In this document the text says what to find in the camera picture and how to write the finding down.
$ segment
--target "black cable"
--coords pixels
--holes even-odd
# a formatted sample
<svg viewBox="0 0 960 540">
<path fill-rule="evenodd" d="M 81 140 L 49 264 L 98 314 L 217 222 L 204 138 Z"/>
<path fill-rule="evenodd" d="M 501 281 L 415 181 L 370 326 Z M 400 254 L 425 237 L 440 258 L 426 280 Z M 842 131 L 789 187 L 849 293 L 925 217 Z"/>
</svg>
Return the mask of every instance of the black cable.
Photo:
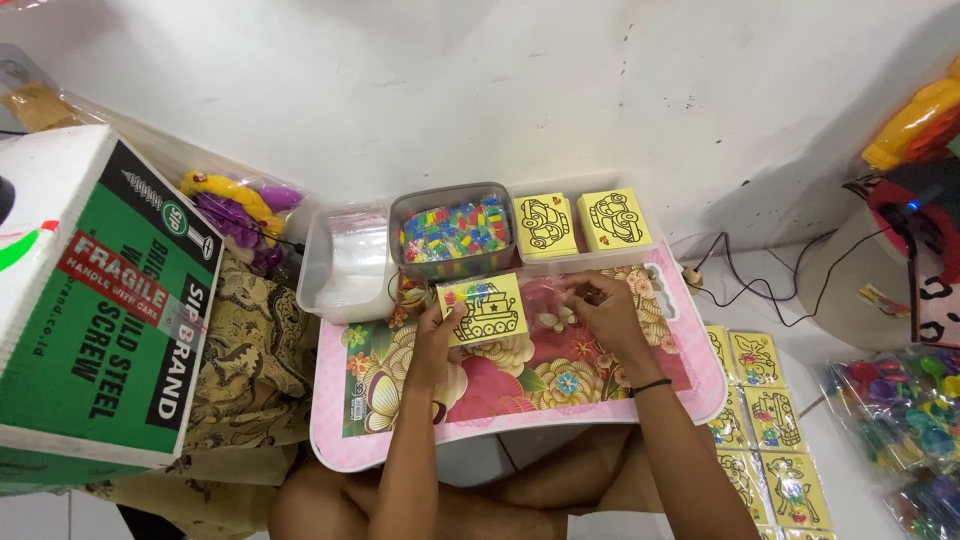
<svg viewBox="0 0 960 540">
<path fill-rule="evenodd" d="M 800 271 L 800 263 L 801 263 L 801 261 L 804 259 L 804 255 L 806 255 L 806 250 L 810 249 L 810 246 L 812 246 L 813 244 L 816 244 L 816 243 L 819 242 L 820 240 L 823 240 L 823 239 L 826 238 L 827 236 L 830 236 L 831 234 L 836 233 L 836 231 L 837 231 L 836 229 L 834 229 L 834 230 L 832 230 L 832 231 L 827 231 L 826 233 L 823 233 L 823 234 L 817 236 L 816 238 L 810 240 L 810 241 L 806 244 L 806 246 L 804 246 L 804 250 L 800 252 L 800 256 L 797 258 L 797 263 L 796 263 L 796 264 L 794 265 L 794 267 L 793 267 L 793 293 L 791 293 L 790 296 L 788 296 L 788 297 L 786 297 L 786 298 L 776 298 L 776 297 L 774 297 L 774 291 L 773 291 L 773 290 L 770 291 L 770 296 L 767 296 L 767 295 L 763 294 L 762 292 L 760 292 L 760 291 L 758 291 L 758 290 L 756 290 L 756 289 L 754 289 L 754 288 L 751 288 L 746 282 L 743 281 L 743 278 L 741 278 L 741 277 L 740 277 L 740 274 L 737 273 L 736 267 L 733 266 L 733 253 L 731 253 L 731 249 L 730 249 L 730 234 L 729 234 L 729 233 L 726 233 L 726 232 L 723 232 L 723 233 L 720 233 L 720 234 L 717 235 L 716 239 L 713 240 L 713 244 L 710 245 L 710 249 L 707 251 L 707 254 L 706 254 L 703 258 L 700 259 L 700 262 L 697 264 L 696 267 L 693 268 L 693 271 L 694 271 L 694 272 L 699 272 L 699 271 L 700 271 L 700 267 L 704 265 L 704 262 L 706 262 L 707 259 L 708 259 L 711 255 L 713 255 L 713 251 L 714 251 L 714 249 L 716 249 L 717 243 L 720 241 L 721 238 L 723 238 L 723 240 L 724 240 L 724 249 L 727 251 L 727 264 L 730 266 L 730 270 L 731 270 L 731 272 L 733 272 L 733 276 L 736 278 L 736 281 L 737 281 L 738 283 L 740 283 L 741 285 L 743 285 L 745 289 L 749 289 L 750 292 L 756 294 L 757 296 L 759 296 L 760 298 L 763 298 L 763 299 L 765 299 L 765 300 L 770 300 L 770 301 L 772 301 L 772 302 L 788 302 L 788 301 L 790 301 L 790 300 L 793 300 L 794 298 L 797 298 L 797 274 L 798 274 L 798 272 Z"/>
<path fill-rule="evenodd" d="M 713 303 L 714 303 L 717 307 L 727 307 L 727 306 L 729 306 L 730 304 L 732 304 L 737 298 L 740 297 L 741 294 L 743 294 L 743 293 L 746 292 L 747 290 L 750 290 L 750 291 L 756 293 L 756 291 L 754 291 L 752 288 L 750 288 L 750 285 L 752 285 L 752 284 L 754 284 L 754 283 L 756 283 L 756 282 L 762 282 L 762 283 L 764 283 L 765 285 L 767 285 L 767 290 L 770 291 L 770 298 L 769 298 L 769 300 L 771 300 L 771 301 L 774 303 L 774 309 L 777 311 L 777 316 L 779 317 L 780 322 L 781 322 L 785 327 L 790 328 L 790 327 L 795 326 L 795 325 L 796 325 L 797 323 L 799 323 L 800 321 L 803 321 L 803 320 L 806 319 L 807 317 L 815 317 L 815 316 L 817 316 L 817 312 L 820 311 L 820 301 L 823 300 L 823 298 L 824 298 L 824 293 L 827 292 L 827 284 L 830 282 L 830 274 L 833 273 L 833 268 L 835 268 L 837 264 L 840 264 L 840 261 L 841 261 L 841 260 L 843 260 L 844 258 L 847 258 L 847 256 L 848 256 L 849 254 L 853 253 L 853 250 L 855 250 L 857 247 L 859 247 L 859 245 L 862 244 L 863 242 L 866 242 L 866 241 L 869 240 L 870 238 L 873 238 L 874 236 L 876 236 L 876 235 L 878 235 L 878 234 L 880 234 L 880 233 L 886 233 L 886 232 L 889 231 L 890 229 L 892 229 L 892 226 L 888 225 L 888 226 L 884 227 L 883 229 L 880 229 L 879 231 L 877 231 L 877 232 L 875 232 L 875 233 L 871 233 L 871 234 L 868 234 L 868 235 L 864 236 L 863 238 L 860 238 L 860 240 L 857 241 L 855 244 L 853 244 L 853 246 L 852 246 L 849 250 L 847 250 L 846 253 L 844 253 L 842 256 L 840 256 L 839 259 L 837 259 L 836 261 L 834 261 L 833 264 L 830 266 L 830 268 L 827 270 L 827 277 L 824 279 L 824 286 L 823 286 L 823 288 L 820 289 L 820 295 L 817 296 L 817 303 L 816 303 L 816 305 L 814 305 L 814 307 L 813 307 L 813 312 L 812 312 L 812 313 L 809 313 L 809 314 L 807 314 L 807 315 L 804 315 L 803 317 L 797 319 L 796 321 L 794 321 L 794 322 L 792 322 L 792 323 L 790 323 L 790 324 L 786 324 L 786 321 L 783 319 L 783 314 L 780 313 L 780 306 L 777 304 L 777 301 L 778 301 L 778 300 L 775 299 L 775 298 L 773 298 L 773 294 L 774 294 L 774 289 L 773 289 L 773 287 L 770 286 L 770 282 L 767 282 L 767 281 L 764 280 L 763 278 L 756 278 L 755 280 L 753 280 L 753 281 L 751 281 L 751 282 L 749 282 L 749 283 L 746 283 L 746 285 L 740 290 L 740 292 L 736 293 L 736 296 L 734 296 L 734 297 L 732 298 L 732 300 L 730 300 L 729 302 L 727 302 L 727 303 L 725 303 L 725 304 L 720 304 L 719 302 L 717 302 L 717 297 L 714 296 L 712 292 L 704 289 L 703 287 L 698 287 L 697 285 L 692 285 L 692 284 L 691 284 L 690 286 L 693 287 L 693 288 L 695 288 L 695 289 L 702 290 L 702 291 L 706 292 L 708 295 L 710 295 L 710 298 L 713 300 Z M 817 237 L 817 238 L 814 238 L 809 244 L 806 245 L 806 248 L 804 248 L 804 252 L 806 251 L 807 248 L 809 248 L 811 245 L 813 245 L 814 243 L 816 243 L 816 241 L 819 240 L 819 239 L 822 238 L 822 237 L 823 237 L 823 235 L 821 235 L 821 236 L 819 236 L 819 237 Z M 800 258 L 803 258 L 803 256 L 804 256 L 804 253 L 801 252 Z M 800 266 L 800 260 L 799 260 L 799 259 L 797 260 L 797 266 L 798 266 L 798 268 L 799 268 L 799 266 Z M 797 279 L 796 276 L 797 276 L 797 269 L 794 270 L 794 283 L 796 283 L 796 279 Z"/>
<path fill-rule="evenodd" d="M 273 236 L 270 236 L 269 234 L 266 234 L 266 233 L 264 233 L 263 231 L 258 231 L 257 229 L 254 229 L 254 228 L 251 228 L 251 227 L 247 227 L 247 226 L 245 226 L 243 223 L 237 223 L 236 221 L 233 221 L 233 219 L 230 218 L 230 216 L 223 215 L 222 213 L 220 213 L 220 212 L 218 212 L 218 211 L 216 211 L 216 210 L 214 210 L 214 209 L 204 208 L 203 210 L 212 212 L 212 213 L 216 214 L 217 216 L 219 216 L 219 217 L 222 218 L 222 219 L 226 219 L 227 221 L 229 221 L 229 222 L 232 223 L 233 225 L 236 225 L 236 226 L 239 227 L 240 229 L 245 229 L 245 230 L 247 230 L 247 231 L 250 231 L 251 233 L 257 233 L 257 234 L 263 236 L 264 238 L 270 238 L 270 239 L 275 240 L 275 241 L 277 241 L 277 242 L 280 242 L 280 243 L 282 243 L 282 244 L 287 244 L 288 246 L 293 246 L 293 247 L 294 247 L 294 251 L 296 251 L 298 255 L 303 255 L 303 252 L 304 252 L 305 249 L 306 249 L 306 246 L 305 246 L 304 244 L 295 244 L 295 243 L 293 243 L 293 242 L 288 242 L 288 241 L 286 241 L 286 240 L 281 240 L 281 239 L 279 239 L 279 238 L 274 238 Z"/>
</svg>

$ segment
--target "floor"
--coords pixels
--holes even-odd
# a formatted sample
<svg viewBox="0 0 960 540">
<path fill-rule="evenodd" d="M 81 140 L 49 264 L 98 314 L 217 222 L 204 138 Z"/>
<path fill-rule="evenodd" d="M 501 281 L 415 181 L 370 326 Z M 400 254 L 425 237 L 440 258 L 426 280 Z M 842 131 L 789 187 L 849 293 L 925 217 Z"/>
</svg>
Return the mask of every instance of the floor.
<svg viewBox="0 0 960 540">
<path fill-rule="evenodd" d="M 733 257 L 746 281 L 766 278 L 778 296 L 792 292 L 791 268 L 802 246 L 754 251 Z M 741 288 L 723 258 L 712 258 L 703 267 L 705 287 L 719 300 L 732 298 Z M 793 391 L 800 420 L 816 460 L 837 537 L 841 540 L 901 539 L 900 530 L 883 505 L 859 456 L 846 434 L 833 423 L 827 404 L 809 366 L 827 358 L 853 359 L 859 352 L 821 331 L 807 319 L 785 328 L 772 305 L 751 294 L 729 307 L 717 307 L 702 293 L 695 297 L 707 324 L 734 330 L 765 331 L 774 336 L 787 386 Z M 796 300 L 781 303 L 788 322 L 804 314 Z M 457 441 L 438 449 L 440 479 L 454 485 L 473 485 L 509 475 L 561 446 L 583 427 L 524 430 Z M 0 540 L 132 540 L 116 506 L 84 493 L 69 496 L 29 495 L 0 500 Z M 254 536 L 267 540 L 266 533 Z"/>
</svg>

